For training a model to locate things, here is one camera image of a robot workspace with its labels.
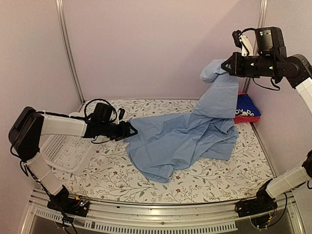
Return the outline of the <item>light blue shirt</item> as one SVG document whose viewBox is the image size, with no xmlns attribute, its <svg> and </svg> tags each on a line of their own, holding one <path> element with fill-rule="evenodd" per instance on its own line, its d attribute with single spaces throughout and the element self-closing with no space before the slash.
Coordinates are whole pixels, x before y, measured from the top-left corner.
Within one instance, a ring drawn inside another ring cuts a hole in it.
<svg viewBox="0 0 312 234">
<path fill-rule="evenodd" d="M 200 73 L 210 87 L 191 112 L 130 120 L 138 134 L 126 139 L 126 152 L 147 179 L 168 183 L 175 170 L 189 168 L 200 157 L 229 160 L 238 138 L 238 81 L 222 63 L 215 59 Z"/>
</svg>

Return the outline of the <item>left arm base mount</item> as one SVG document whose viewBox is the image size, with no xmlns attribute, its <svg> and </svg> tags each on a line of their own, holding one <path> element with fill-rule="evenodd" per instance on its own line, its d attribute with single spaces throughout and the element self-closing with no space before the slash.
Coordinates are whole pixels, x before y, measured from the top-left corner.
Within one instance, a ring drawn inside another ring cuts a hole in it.
<svg viewBox="0 0 312 234">
<path fill-rule="evenodd" d="M 47 208 L 70 215 L 86 217 L 90 207 L 90 200 L 86 197 L 52 196 Z"/>
</svg>

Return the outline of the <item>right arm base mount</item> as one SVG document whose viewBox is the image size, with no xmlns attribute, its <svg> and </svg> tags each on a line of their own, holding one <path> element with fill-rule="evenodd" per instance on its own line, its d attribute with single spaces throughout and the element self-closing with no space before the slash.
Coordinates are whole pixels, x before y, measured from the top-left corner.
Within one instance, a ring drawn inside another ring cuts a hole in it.
<svg viewBox="0 0 312 234">
<path fill-rule="evenodd" d="M 239 217 L 257 215 L 273 211 L 278 205 L 274 198 L 268 195 L 260 195 L 252 199 L 242 199 L 235 204 L 234 211 Z"/>
</svg>

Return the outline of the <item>blue printed t-shirt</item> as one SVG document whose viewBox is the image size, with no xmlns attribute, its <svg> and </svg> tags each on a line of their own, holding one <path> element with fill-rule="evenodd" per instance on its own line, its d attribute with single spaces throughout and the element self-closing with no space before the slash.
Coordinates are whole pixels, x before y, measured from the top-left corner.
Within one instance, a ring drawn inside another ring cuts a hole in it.
<svg viewBox="0 0 312 234">
<path fill-rule="evenodd" d="M 236 116 L 260 117 L 261 113 L 248 94 L 238 94 Z"/>
</svg>

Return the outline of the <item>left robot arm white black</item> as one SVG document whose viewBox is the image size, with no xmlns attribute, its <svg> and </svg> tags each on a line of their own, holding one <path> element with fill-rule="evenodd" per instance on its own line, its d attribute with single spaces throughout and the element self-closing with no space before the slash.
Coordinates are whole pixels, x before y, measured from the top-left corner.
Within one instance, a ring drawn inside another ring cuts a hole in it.
<svg viewBox="0 0 312 234">
<path fill-rule="evenodd" d="M 68 190 L 55 177 L 41 153 L 46 137 L 59 135 L 92 139 L 103 136 L 119 141 L 137 133 L 129 121 L 112 120 L 107 106 L 96 108 L 89 115 L 37 111 L 27 106 L 11 127 L 8 139 L 11 154 L 18 157 L 34 180 L 54 197 L 53 203 L 61 211 L 67 212 L 73 206 Z"/>
</svg>

